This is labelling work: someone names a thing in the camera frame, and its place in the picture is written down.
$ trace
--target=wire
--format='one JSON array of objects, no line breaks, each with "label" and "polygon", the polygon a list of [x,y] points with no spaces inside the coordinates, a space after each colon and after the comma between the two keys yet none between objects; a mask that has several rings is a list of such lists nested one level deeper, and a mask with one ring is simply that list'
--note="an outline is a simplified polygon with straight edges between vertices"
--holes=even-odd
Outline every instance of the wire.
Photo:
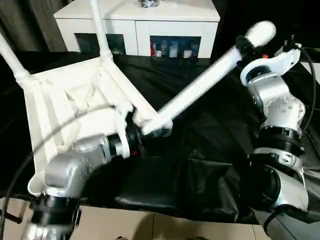
[{"label": "wire", "polygon": [[317,79],[316,79],[316,72],[315,72],[315,68],[314,68],[314,65],[313,65],[313,62],[312,62],[312,59],[311,57],[309,56],[309,54],[307,53],[307,51],[300,47],[299,48],[301,53],[305,56],[306,60],[308,61],[309,65],[310,65],[310,69],[311,69],[311,75],[312,75],[312,78],[313,78],[313,96],[312,96],[312,104],[311,104],[311,110],[310,110],[310,114],[309,114],[309,118],[308,120],[306,121],[306,124],[304,125],[304,128],[302,129],[302,134],[305,132],[305,130],[307,129],[311,119],[312,119],[312,116],[314,115],[314,111],[315,111],[315,108],[316,108],[316,98],[317,98]]},{"label": "wire", "polygon": [[26,168],[26,166],[28,165],[28,163],[33,159],[34,154],[39,151],[39,149],[41,149],[44,144],[51,139],[54,135],[56,135],[58,132],[60,132],[61,129],[63,129],[64,127],[66,127],[67,125],[71,124],[73,121],[78,120],[79,118],[82,118],[83,116],[91,113],[91,112],[95,112],[101,109],[106,109],[106,108],[113,108],[112,105],[102,105],[102,106],[98,106],[95,107],[93,109],[90,109],[87,112],[84,113],[80,113],[77,115],[77,117],[72,117],[69,120],[67,120],[66,122],[64,122],[61,126],[57,127],[56,129],[54,129],[48,136],[46,136],[44,138],[44,140],[42,142],[40,142],[33,150],[33,152],[29,153],[29,155],[24,159],[24,161],[22,162],[22,164],[20,165],[20,167],[16,170],[16,172],[14,173],[14,176],[12,178],[12,181],[10,182],[10,185],[8,187],[8,190],[5,193],[5,197],[4,197],[4,203],[3,203],[3,207],[2,207],[2,213],[1,213],[1,220],[0,220],[0,240],[3,240],[4,238],[4,231],[5,231],[5,222],[6,222],[6,218],[5,218],[5,213],[8,210],[8,205],[9,205],[9,198],[11,195],[11,192],[19,178],[19,176],[21,175],[21,173],[23,172],[23,170]]}]

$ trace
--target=black cloth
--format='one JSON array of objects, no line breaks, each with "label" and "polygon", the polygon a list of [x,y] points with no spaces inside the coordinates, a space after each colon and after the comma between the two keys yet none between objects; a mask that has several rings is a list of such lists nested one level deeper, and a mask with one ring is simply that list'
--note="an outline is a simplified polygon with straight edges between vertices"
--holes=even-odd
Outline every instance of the black cloth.
[{"label": "black cloth", "polygon": [[[74,52],[18,54],[32,73],[93,57],[96,56]],[[205,59],[121,55],[114,56],[114,62],[156,110],[211,64]],[[31,141],[23,90],[5,63],[0,66],[3,150],[0,191],[4,193],[13,172],[31,151]],[[297,64],[284,79],[292,93],[306,104],[308,116],[311,75]],[[146,154],[115,158],[99,169],[88,182],[81,203],[153,211],[197,221],[254,224],[255,217],[239,198],[238,189],[239,174],[247,166],[247,155],[255,146],[260,119],[247,89],[240,83],[239,72],[234,70],[174,120],[169,137],[147,142]],[[306,149],[302,161],[310,198],[308,214],[315,220],[320,220],[319,120],[317,109],[302,138]],[[30,164],[14,189],[15,197],[33,198],[27,191],[33,174],[34,166]]]}]

